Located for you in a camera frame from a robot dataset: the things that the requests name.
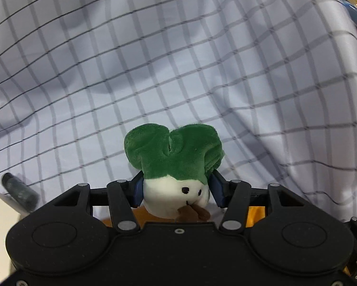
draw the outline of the black bottle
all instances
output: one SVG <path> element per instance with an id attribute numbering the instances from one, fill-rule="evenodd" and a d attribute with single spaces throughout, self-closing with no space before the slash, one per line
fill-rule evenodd
<path id="1" fill-rule="evenodd" d="M 1 178 L 2 186 L 26 211 L 32 212 L 37 206 L 39 195 L 11 173 Z"/>

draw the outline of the plush toy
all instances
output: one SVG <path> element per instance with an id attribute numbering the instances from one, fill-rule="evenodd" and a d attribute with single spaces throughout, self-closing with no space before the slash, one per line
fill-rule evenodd
<path id="1" fill-rule="evenodd" d="M 131 130 L 124 149 L 132 166 L 144 173 L 145 209 L 176 221 L 207 221 L 208 177 L 224 156 L 216 130 L 193 124 L 169 131 L 148 123 Z"/>

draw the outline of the bolt head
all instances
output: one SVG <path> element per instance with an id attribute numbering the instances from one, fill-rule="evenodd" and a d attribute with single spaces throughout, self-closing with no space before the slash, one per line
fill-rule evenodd
<path id="1" fill-rule="evenodd" d="M 237 220 L 227 220 L 222 223 L 222 227 L 226 230 L 238 230 L 242 227 L 242 224 Z"/>
<path id="2" fill-rule="evenodd" d="M 137 227 L 136 223 L 131 220 L 123 220 L 118 223 L 117 227 L 123 231 L 130 231 Z"/>

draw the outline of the circular cap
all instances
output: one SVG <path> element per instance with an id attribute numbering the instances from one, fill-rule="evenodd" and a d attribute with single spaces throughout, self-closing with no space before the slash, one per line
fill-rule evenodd
<path id="1" fill-rule="evenodd" d="M 136 228 L 136 223 L 131 220 L 124 220 L 124 221 L 121 221 L 120 223 L 118 223 L 117 227 L 120 230 L 130 231 L 130 230 Z"/>
<path id="2" fill-rule="evenodd" d="M 9 173 L 9 172 L 5 173 L 1 178 L 3 186 L 5 187 L 8 180 L 12 179 L 13 177 L 14 177 L 14 175 L 12 173 Z"/>
<path id="3" fill-rule="evenodd" d="M 39 226 L 33 232 L 33 240 L 42 247 L 61 247 L 71 243 L 77 236 L 77 230 L 67 223 L 48 223 Z"/>
<path id="4" fill-rule="evenodd" d="M 327 239 L 327 234 L 322 227 L 301 222 L 284 227 L 282 236 L 289 244 L 302 248 L 319 246 Z"/>
<path id="5" fill-rule="evenodd" d="M 251 228 L 249 241 L 265 262 L 294 275 L 336 270 L 353 250 L 350 230 L 311 205 L 277 208 Z"/>
<path id="6" fill-rule="evenodd" d="M 222 223 L 222 227 L 226 230 L 238 230 L 242 227 L 242 224 L 236 220 L 227 220 Z"/>
<path id="7" fill-rule="evenodd" d="M 15 224 L 5 244 L 16 268 L 61 276 L 92 264 L 108 242 L 105 224 L 86 210 L 45 205 Z"/>

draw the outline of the checkered fabric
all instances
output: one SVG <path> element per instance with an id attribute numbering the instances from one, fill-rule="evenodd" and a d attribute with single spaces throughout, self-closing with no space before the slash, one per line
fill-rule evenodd
<path id="1" fill-rule="evenodd" d="M 0 0 L 0 178 L 41 204 L 130 179 L 123 139 L 147 122 L 212 125 L 227 179 L 357 216 L 357 32 L 340 0 Z"/>

